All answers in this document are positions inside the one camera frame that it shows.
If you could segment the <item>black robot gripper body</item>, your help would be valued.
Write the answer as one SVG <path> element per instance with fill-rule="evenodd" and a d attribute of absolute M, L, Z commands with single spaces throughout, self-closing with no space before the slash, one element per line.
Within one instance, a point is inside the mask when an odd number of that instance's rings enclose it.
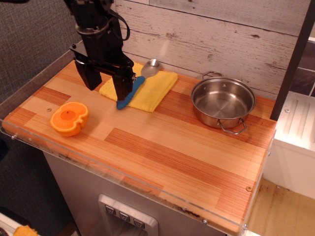
<path fill-rule="evenodd" d="M 127 29 L 123 38 L 119 22 L 108 22 L 98 26 L 80 26 L 75 29 L 80 34 L 83 44 L 74 44 L 71 50 L 75 54 L 75 60 L 89 64 L 100 73 L 109 75 L 133 74 L 133 62 L 123 52 L 124 41 L 129 37 Z"/>

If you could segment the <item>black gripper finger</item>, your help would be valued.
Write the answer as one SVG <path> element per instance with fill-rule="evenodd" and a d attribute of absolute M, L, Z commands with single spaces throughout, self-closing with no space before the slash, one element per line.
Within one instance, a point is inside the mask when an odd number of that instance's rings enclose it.
<path fill-rule="evenodd" d="M 102 82 L 100 72 L 94 69 L 92 65 L 84 64 L 78 60 L 75 61 L 77 71 L 84 84 L 89 90 L 94 90 Z"/>
<path fill-rule="evenodd" d="M 127 74 L 115 74 L 112 79 L 118 101 L 123 101 L 127 95 L 132 91 L 134 73 Z"/>

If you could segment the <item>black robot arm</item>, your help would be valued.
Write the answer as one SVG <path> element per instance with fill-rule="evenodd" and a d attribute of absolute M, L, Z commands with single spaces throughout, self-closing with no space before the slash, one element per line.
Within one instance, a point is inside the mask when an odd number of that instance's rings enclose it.
<path fill-rule="evenodd" d="M 82 45 L 73 44 L 70 49 L 75 56 L 75 65 L 89 90 L 100 85 L 101 73 L 112 76 L 119 101 L 132 92 L 133 61 L 122 51 L 130 32 L 122 36 L 121 17 L 111 8 L 111 0 L 67 0 L 65 1 L 76 21 L 76 31 Z"/>

